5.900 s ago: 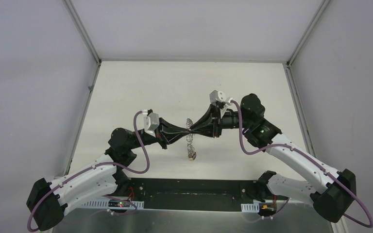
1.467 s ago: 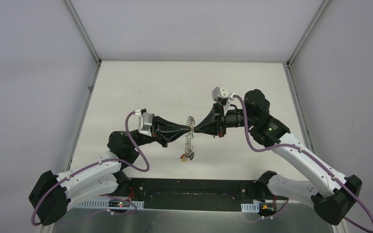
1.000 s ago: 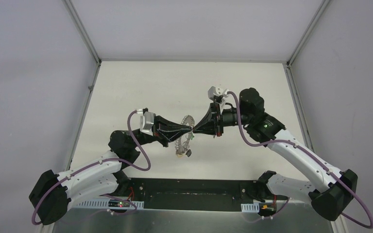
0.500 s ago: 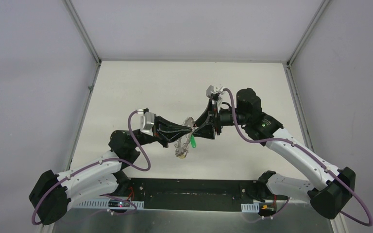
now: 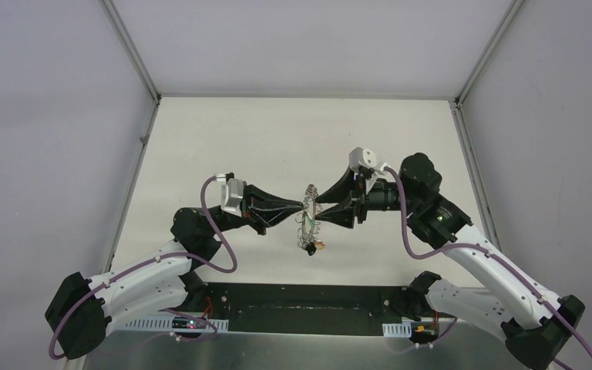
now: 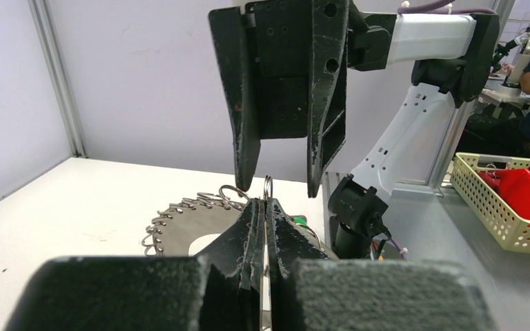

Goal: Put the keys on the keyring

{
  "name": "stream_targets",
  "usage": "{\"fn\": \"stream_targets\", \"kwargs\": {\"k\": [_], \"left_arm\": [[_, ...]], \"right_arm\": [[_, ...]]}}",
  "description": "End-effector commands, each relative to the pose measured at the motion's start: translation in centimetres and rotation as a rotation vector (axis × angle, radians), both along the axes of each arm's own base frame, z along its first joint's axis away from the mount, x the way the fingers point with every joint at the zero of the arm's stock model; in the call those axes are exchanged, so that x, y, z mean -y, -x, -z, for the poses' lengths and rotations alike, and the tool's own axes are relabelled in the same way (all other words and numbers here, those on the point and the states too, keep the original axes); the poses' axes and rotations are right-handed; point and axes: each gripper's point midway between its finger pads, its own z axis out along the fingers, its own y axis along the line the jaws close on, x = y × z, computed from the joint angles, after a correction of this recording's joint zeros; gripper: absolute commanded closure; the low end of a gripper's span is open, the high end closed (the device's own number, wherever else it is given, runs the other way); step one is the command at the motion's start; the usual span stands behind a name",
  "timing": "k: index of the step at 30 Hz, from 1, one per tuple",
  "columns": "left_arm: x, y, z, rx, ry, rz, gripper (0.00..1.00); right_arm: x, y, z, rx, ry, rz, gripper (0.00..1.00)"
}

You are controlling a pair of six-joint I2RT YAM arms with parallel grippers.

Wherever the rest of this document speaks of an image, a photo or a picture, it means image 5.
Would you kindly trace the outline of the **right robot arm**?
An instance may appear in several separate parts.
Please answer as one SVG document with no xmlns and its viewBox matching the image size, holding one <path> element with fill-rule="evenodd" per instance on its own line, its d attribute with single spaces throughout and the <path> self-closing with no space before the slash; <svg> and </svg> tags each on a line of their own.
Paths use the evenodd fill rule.
<svg viewBox="0 0 592 370">
<path fill-rule="evenodd" d="M 575 296 L 559 296 L 532 279 L 499 251 L 470 217 L 440 192 L 442 175 L 424 153 L 407 156 L 398 170 L 361 147 L 349 156 L 344 175 L 317 202 L 316 215 L 353 228 L 374 210 L 397 210 L 402 236 L 417 237 L 430 255 L 444 255 L 477 279 L 481 295 L 424 271 L 404 291 L 403 315 L 419 320 L 428 313 L 469 322 L 504 343 L 529 369 L 545 369 L 575 336 L 585 307 Z"/>
</svg>

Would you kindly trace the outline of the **metal disc with keyrings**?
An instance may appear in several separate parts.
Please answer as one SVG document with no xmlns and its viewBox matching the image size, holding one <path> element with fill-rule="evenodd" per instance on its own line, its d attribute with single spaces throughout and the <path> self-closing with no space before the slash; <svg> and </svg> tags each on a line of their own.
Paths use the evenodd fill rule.
<svg viewBox="0 0 592 370">
<path fill-rule="evenodd" d="M 321 229 L 321 222 L 314 219 L 315 215 L 322 211 L 321 206 L 315 201 L 317 196 L 317 187 L 314 184 L 308 184 L 304 191 L 304 209 L 302 212 L 300 212 L 299 216 L 296 217 L 296 221 L 299 224 L 299 228 L 297 230 L 298 246 L 305 252 L 305 248 L 308 244 L 315 245 L 315 241 L 322 241 L 318 237 Z M 303 214 L 308 217 L 308 221 L 306 223 L 301 222 L 301 217 Z"/>
</svg>

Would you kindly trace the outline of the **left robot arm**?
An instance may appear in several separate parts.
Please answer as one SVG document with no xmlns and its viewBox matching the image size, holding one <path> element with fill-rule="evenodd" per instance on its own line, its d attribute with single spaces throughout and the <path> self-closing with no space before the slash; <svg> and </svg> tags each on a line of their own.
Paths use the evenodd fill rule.
<svg viewBox="0 0 592 370">
<path fill-rule="evenodd" d="M 264 235 L 304 209 L 301 201 L 234 178 L 222 185 L 220 205 L 208 207 L 206 190 L 214 181 L 211 177 L 201 187 L 200 207 L 180 208 L 174 214 L 172 237 L 162 247 L 114 271 L 91 277 L 76 272 L 63 279 L 44 314 L 52 329 L 51 359 L 87 355 L 118 325 L 146 314 L 178 306 L 198 310 L 204 291 L 188 282 L 189 274 L 201 266 L 223 274 L 238 268 L 224 232 L 250 227 Z"/>
</svg>

